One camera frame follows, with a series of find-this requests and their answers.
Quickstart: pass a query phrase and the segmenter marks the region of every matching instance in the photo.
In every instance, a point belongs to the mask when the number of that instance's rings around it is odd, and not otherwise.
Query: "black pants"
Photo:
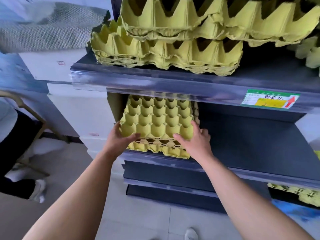
[[[12,182],[5,175],[14,167],[17,160],[29,148],[40,130],[24,113],[17,111],[18,119],[9,135],[0,143],[0,192],[29,199],[35,188],[33,179]]]

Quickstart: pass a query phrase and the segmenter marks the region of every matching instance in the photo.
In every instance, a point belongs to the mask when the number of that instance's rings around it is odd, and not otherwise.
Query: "forearm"
[[[112,156],[99,153],[74,184],[38,219],[23,240],[94,240],[114,161],[107,157]]]
[[[202,162],[228,216],[244,239],[313,239],[216,158]]]

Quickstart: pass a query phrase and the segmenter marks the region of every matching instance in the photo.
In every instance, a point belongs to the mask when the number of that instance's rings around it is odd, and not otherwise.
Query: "shoe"
[[[34,200],[38,203],[43,203],[45,201],[43,191],[46,189],[46,185],[47,183],[43,179],[36,180],[34,191],[31,194],[29,200]]]
[[[184,240],[199,240],[198,234],[193,228],[188,228],[186,234],[184,235]]]

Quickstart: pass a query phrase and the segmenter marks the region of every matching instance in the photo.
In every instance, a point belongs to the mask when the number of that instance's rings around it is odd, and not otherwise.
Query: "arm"
[[[82,175],[38,219],[23,240],[94,240],[106,202],[113,162],[129,143],[140,137],[123,138],[118,122],[106,145]]]
[[[194,134],[190,141],[179,134],[174,137],[205,170],[228,216],[244,239],[313,239],[214,157],[208,130],[200,129],[194,121],[192,125]]]

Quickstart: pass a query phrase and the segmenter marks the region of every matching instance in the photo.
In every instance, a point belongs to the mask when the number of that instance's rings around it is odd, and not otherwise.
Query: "hand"
[[[193,125],[193,137],[190,141],[185,140],[180,134],[174,134],[173,137],[186,149],[186,151],[199,164],[208,158],[214,158],[210,146],[209,132],[207,129],[200,129],[195,121],[191,121]]]
[[[140,133],[132,134],[128,137],[123,137],[120,132],[120,121],[118,121],[108,135],[106,144],[102,149],[102,153],[107,154],[113,161],[119,157],[127,148],[129,143],[140,138]]]

